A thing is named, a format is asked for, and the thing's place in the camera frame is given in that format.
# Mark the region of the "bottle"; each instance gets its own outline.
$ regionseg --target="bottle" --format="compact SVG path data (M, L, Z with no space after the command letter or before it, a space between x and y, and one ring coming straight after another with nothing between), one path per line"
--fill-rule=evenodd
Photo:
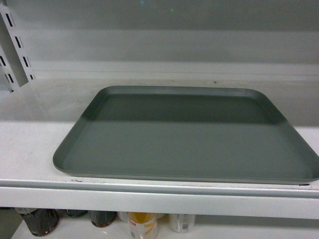
M55 209L15 208L15 210L22 216L30 232L37 237L52 232L59 222Z
M195 224L194 214L170 214L169 224L178 233L187 233L193 229Z
M116 217L116 212L108 211L89 211L89 214L92 224L98 228L108 226Z
M118 212L118 216L123 222L127 222L129 220L128 212Z
M129 212L129 226L134 239L154 239L158 233L156 213Z
M88 211L86 211L86 210L71 210L71 209L67 209L67 210L66 210L66 213L67 213L67 215L69 215L70 217L78 218L78 217L81 217L81 216L87 214Z

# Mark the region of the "gray tray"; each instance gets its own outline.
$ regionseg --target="gray tray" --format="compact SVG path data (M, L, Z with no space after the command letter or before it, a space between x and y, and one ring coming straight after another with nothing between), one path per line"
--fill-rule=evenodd
M319 157L260 92L102 89L53 156L73 176L305 184Z

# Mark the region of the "lower shelf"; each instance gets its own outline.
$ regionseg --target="lower shelf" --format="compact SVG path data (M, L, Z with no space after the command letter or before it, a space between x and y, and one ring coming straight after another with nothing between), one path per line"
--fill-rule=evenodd
M159 232L156 239L319 239L319 220L202 216L196 217L194 229L186 234L175 233L168 224L168 216L158 220ZM11 239L35 239L24 221ZM46 239L130 239L128 224L116 219L106 228L96 228L87 215L70 218L62 214L59 225Z

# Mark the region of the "white shelf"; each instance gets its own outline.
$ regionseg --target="white shelf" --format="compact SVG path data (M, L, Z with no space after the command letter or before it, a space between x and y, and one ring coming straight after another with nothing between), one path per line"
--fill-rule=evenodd
M158 220L157 239L193 239L193 238L237 238L237 239L300 239L319 238L317 220L273 219L252 217L197 216L195 227L186 234L175 233L169 226L168 217ZM16 230L12 239L34 239L25 222ZM45 236L46 239L129 239L128 224L116 219L106 228L96 228L88 215L81 218L63 216L57 228Z
M0 103L1 206L319 218L318 181L308 186L163 182L60 172L52 163L55 150L97 92L111 85L255 89L268 96L319 153L318 82L36 80Z

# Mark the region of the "plastic tray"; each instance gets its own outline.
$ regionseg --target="plastic tray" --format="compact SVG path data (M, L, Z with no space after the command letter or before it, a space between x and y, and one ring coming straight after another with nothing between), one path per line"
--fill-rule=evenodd
M305 184L319 157L262 93L248 89L102 89L56 150L73 176Z

